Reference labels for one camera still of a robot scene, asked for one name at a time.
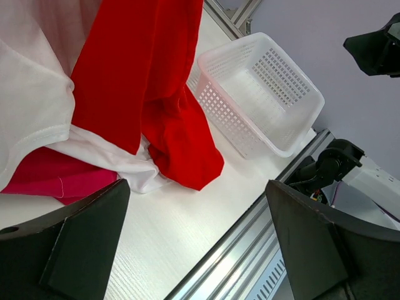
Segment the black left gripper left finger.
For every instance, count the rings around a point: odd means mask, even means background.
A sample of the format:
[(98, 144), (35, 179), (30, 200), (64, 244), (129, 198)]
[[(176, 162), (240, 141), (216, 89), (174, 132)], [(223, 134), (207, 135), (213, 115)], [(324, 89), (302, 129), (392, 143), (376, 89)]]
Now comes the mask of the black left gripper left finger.
[(103, 299), (130, 188), (94, 194), (1, 229), (1, 299)]

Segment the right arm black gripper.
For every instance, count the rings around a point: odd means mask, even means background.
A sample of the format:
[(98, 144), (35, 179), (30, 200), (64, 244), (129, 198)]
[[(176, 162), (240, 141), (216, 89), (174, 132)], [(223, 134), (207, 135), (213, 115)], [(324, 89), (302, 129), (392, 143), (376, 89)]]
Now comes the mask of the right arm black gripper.
[(343, 47), (368, 76), (399, 77), (399, 14), (380, 30), (348, 37)]

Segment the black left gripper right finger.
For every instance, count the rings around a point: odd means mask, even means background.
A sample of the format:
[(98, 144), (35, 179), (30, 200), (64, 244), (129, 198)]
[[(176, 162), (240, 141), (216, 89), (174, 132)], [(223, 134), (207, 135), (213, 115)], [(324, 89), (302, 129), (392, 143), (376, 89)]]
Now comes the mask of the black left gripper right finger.
[(295, 299), (399, 299), (399, 231), (280, 181), (265, 193)]

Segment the magenta t shirt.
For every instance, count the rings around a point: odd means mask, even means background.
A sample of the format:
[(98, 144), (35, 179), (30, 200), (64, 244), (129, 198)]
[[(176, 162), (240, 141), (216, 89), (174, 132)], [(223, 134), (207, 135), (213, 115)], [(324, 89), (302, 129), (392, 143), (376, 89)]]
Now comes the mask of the magenta t shirt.
[(117, 180), (117, 173), (41, 147), (16, 168), (2, 194), (47, 196), (69, 205)]

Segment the red t shirt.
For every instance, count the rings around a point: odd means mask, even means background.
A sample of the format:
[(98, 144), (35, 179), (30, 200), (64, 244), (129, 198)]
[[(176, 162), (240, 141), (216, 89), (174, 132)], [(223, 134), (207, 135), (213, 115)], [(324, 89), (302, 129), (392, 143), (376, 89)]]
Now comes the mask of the red t shirt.
[(186, 82), (202, 1), (103, 1), (72, 72), (73, 125), (136, 154), (141, 138), (162, 175), (201, 190), (224, 161)]

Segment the white t shirt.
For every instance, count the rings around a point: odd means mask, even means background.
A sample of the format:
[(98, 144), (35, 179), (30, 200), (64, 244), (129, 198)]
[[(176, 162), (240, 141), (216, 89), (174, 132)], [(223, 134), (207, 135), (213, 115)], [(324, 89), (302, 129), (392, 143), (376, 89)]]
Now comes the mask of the white t shirt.
[(167, 180), (141, 141), (129, 154), (72, 125), (73, 67), (99, 1), (1, 2), (1, 191), (31, 152), (49, 148), (117, 173), (136, 193)]

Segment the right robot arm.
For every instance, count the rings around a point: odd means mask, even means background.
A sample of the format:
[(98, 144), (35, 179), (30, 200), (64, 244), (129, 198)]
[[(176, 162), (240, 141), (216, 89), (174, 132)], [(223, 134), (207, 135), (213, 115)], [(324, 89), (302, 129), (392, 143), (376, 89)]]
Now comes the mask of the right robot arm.
[(292, 181), (269, 181), (265, 193), (295, 299), (398, 299), (399, 231), (314, 200), (345, 183), (399, 219), (399, 181), (365, 152), (335, 139)]

